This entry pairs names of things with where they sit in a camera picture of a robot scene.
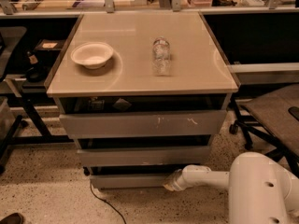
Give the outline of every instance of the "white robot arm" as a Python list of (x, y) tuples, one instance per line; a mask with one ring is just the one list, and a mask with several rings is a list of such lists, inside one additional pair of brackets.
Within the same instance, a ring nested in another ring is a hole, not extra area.
[(299, 179), (259, 153), (241, 154), (230, 172), (189, 165), (164, 182), (172, 191), (194, 186), (228, 189), (230, 224), (288, 224), (288, 212), (299, 209)]

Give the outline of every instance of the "brown shoe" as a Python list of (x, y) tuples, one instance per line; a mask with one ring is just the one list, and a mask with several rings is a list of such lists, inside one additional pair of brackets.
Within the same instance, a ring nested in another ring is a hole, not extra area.
[(0, 224), (22, 224), (23, 218), (19, 213), (13, 213), (0, 220)]

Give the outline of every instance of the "bowl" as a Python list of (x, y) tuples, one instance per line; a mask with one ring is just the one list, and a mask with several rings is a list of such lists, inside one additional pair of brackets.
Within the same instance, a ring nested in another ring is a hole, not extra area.
[(88, 42), (73, 49), (71, 59), (74, 63), (88, 69), (97, 69), (112, 57), (113, 48), (104, 42)]

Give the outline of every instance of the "desk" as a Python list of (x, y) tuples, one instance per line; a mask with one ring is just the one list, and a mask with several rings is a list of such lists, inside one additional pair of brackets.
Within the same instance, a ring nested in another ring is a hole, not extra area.
[[(152, 43), (161, 35), (171, 47), (170, 77), (151, 70)], [(102, 69), (70, 59), (74, 47), (91, 41), (115, 50)], [(132, 188), (161, 186), (164, 167), (205, 162), (236, 91), (199, 14), (158, 11), (85, 14), (47, 94), (93, 185)], [(85, 108), (94, 97), (103, 110)], [(132, 105), (126, 112), (114, 108), (120, 98)]]

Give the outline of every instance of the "chair seat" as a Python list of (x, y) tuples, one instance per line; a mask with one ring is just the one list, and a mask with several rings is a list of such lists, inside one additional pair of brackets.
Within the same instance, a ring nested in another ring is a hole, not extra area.
[(289, 113), (299, 107), (299, 84), (269, 92), (243, 105), (265, 129), (299, 156), (299, 121)]

